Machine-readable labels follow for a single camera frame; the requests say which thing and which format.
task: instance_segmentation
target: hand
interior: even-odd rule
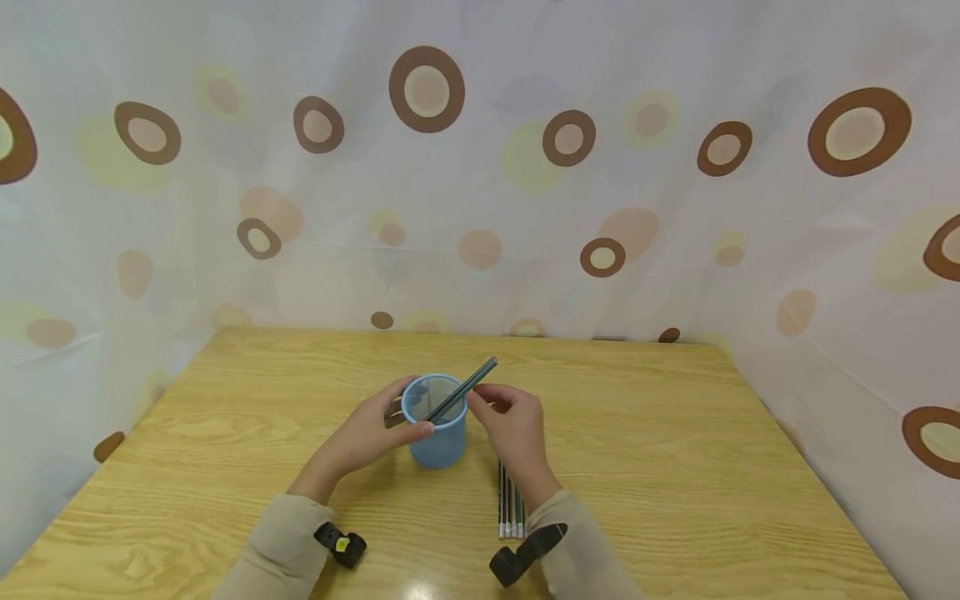
[[[467,404],[487,430],[527,510],[534,512],[561,488],[546,462],[540,399],[509,385],[481,384],[467,395]]]
[[[398,379],[354,409],[340,427],[313,453],[287,493],[304,495],[320,504],[346,475],[373,464],[390,450],[433,435],[433,423],[408,423],[400,411],[400,396],[416,375]]]

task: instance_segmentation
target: bundle of pencils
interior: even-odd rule
[[[500,497],[500,507],[498,512],[499,538],[523,540],[526,538],[526,532],[523,523],[527,520],[527,508],[523,505],[523,498],[516,491],[514,481],[507,474],[503,463],[497,463],[500,470],[500,483],[498,494]]]

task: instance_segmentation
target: blue plastic cup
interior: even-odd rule
[[[426,419],[433,409],[460,386],[460,381],[442,373],[414,379],[400,397],[400,410],[407,421]],[[458,400],[436,423],[433,435],[410,444],[410,453],[424,468],[452,467],[467,447],[467,402]]]

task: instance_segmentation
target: backdrop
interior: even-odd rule
[[[253,324],[717,344],[960,593],[957,3],[0,11],[0,572]]]

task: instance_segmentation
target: beige sleeve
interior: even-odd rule
[[[275,497],[212,598],[306,600],[328,554],[313,534],[330,520],[333,511],[309,498]]]
[[[566,490],[553,494],[527,519],[527,531],[566,523],[566,535],[540,559],[550,593],[558,600],[643,598],[613,554],[593,515]]]

